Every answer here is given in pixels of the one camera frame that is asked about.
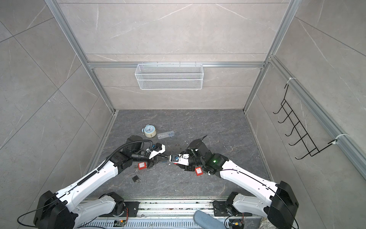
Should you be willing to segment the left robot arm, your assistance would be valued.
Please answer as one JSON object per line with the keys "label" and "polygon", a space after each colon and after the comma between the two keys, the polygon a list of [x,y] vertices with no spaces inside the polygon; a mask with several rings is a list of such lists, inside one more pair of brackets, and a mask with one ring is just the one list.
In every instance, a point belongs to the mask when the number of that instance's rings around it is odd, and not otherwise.
{"label": "left robot arm", "polygon": [[134,161],[150,164],[158,156],[167,158],[166,147],[133,135],[112,152],[97,168],[71,185],[53,193],[41,195],[34,212],[31,227],[37,229],[75,229],[80,224],[104,214],[121,215],[124,199],[110,192],[99,199],[83,204],[82,201],[108,180],[121,174]]}

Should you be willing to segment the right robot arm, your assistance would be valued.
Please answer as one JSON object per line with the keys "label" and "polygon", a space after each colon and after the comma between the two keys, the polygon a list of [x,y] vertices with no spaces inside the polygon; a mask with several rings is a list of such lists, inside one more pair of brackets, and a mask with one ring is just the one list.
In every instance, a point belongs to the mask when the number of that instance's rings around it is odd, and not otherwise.
{"label": "right robot arm", "polygon": [[203,173],[233,182],[257,198],[257,201],[248,201],[244,195],[232,192],[226,200],[226,209],[232,215],[259,215],[267,218],[278,229],[299,227],[295,219],[299,203],[288,183],[275,183],[254,175],[228,157],[212,153],[202,138],[192,141],[185,151],[170,155],[169,160],[180,167],[194,167]]}

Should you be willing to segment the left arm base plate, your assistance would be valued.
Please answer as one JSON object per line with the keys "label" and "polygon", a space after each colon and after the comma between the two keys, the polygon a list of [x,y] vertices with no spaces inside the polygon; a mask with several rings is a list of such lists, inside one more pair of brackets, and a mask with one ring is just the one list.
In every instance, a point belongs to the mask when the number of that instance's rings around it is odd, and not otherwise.
{"label": "left arm base plate", "polygon": [[139,210],[140,202],[130,201],[124,204],[117,204],[116,211],[112,215],[114,217],[137,217],[137,212]]}

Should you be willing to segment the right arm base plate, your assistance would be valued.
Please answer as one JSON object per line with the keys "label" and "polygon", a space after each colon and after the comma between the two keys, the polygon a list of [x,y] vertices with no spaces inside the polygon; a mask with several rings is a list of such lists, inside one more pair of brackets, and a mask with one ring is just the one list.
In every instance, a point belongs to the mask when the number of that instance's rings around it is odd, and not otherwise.
{"label": "right arm base plate", "polygon": [[239,212],[234,208],[234,204],[232,201],[218,201],[214,200],[212,202],[213,209],[214,209],[214,215],[217,217],[223,217],[223,216],[244,216],[249,217],[252,216],[252,213],[247,212]]}

